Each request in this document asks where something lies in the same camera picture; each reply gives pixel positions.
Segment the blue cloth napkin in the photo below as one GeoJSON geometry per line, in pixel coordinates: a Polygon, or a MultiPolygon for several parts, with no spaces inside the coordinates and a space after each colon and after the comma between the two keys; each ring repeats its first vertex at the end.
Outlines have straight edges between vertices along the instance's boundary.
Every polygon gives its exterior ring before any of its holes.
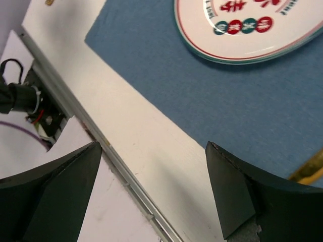
{"type": "Polygon", "coordinates": [[[202,146],[282,177],[322,148],[321,36],[275,60],[221,65],[184,45],[172,1],[107,1],[85,41],[202,146]]]}

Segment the white patterned plate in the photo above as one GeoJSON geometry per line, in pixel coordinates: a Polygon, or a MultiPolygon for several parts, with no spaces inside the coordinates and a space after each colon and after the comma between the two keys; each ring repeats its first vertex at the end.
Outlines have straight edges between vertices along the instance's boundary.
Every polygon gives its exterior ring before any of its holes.
{"type": "Polygon", "coordinates": [[[222,64],[276,58],[322,33],[322,1],[175,1],[174,13],[187,46],[222,64]]]}

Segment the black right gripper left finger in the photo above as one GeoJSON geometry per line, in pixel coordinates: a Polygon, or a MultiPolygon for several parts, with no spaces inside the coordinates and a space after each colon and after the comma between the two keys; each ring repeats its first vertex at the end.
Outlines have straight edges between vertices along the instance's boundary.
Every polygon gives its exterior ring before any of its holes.
{"type": "Polygon", "coordinates": [[[77,241],[102,147],[91,142],[1,179],[1,241],[77,241]]]}

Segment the gold knife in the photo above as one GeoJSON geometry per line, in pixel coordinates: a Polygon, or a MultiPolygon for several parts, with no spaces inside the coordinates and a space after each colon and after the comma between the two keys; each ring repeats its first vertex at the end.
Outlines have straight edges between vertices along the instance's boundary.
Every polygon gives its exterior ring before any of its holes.
{"type": "Polygon", "coordinates": [[[322,149],[292,173],[288,180],[310,185],[322,178],[322,149]]]}

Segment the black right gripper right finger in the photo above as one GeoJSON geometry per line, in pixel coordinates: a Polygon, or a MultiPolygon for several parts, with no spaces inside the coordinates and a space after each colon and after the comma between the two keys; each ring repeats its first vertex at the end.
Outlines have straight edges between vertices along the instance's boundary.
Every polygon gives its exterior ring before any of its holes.
{"type": "Polygon", "coordinates": [[[208,142],[206,162],[227,241],[322,241],[322,189],[278,177],[208,142]]]}

